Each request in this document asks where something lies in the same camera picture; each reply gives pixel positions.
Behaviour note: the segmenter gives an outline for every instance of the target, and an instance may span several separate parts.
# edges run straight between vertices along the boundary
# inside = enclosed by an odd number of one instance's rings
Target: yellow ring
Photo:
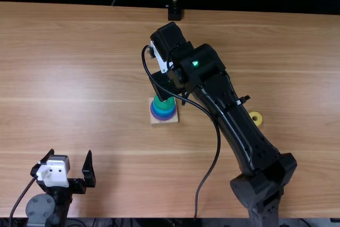
[[[250,112],[249,115],[257,127],[262,124],[263,118],[262,118],[262,115],[260,115],[260,113]]]

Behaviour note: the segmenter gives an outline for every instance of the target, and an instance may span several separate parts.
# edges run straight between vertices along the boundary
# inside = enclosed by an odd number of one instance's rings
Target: green ring
[[[166,101],[160,101],[157,95],[154,97],[154,105],[163,111],[171,109],[175,105],[175,98],[168,98]]]

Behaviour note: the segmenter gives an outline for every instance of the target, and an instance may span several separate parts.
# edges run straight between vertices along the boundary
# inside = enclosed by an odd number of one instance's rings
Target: blue ring
[[[167,111],[163,111],[163,110],[160,110],[158,109],[154,103],[152,102],[151,104],[151,107],[152,107],[152,110],[154,111],[154,113],[159,116],[159,117],[169,117],[171,116],[175,110],[176,110],[176,106],[173,106],[170,110],[167,110]]]
[[[168,110],[162,110],[162,109],[160,109],[160,108],[158,108],[157,106],[156,106],[156,104],[154,104],[154,102],[152,102],[152,104],[153,104],[153,106],[154,106],[154,110],[155,110],[155,113],[160,113],[160,114],[169,114],[169,113],[172,113],[173,111],[174,111],[174,109],[175,109],[175,105],[173,105],[170,109],[168,109]]]

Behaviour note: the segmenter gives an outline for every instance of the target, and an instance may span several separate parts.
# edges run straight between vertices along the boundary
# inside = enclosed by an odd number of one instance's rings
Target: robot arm
[[[297,166],[293,155],[280,154],[256,127],[243,107],[250,97],[237,96],[211,46],[193,48],[174,22],[159,28],[150,39],[151,55],[161,67],[152,77],[172,93],[193,94],[215,118],[230,144],[242,172],[231,180],[231,187],[248,209],[251,226],[278,227],[283,186]],[[150,81],[161,100],[170,97]]]
[[[82,178],[67,178],[70,170],[69,157],[55,155],[51,149],[31,170],[31,176],[45,194],[29,200],[26,206],[27,227],[63,227],[73,194],[85,194],[87,187],[96,186],[92,166],[92,153],[87,153]]]

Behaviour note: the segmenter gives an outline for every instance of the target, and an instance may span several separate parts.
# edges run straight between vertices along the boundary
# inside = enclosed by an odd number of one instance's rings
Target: cable clip
[[[226,105],[226,107],[222,110],[222,112],[226,113],[228,112],[230,109],[237,107],[239,105],[243,105],[245,102],[247,102],[247,100],[250,99],[249,95],[246,95],[244,97],[239,98],[237,101],[233,102],[233,103],[229,103]]]

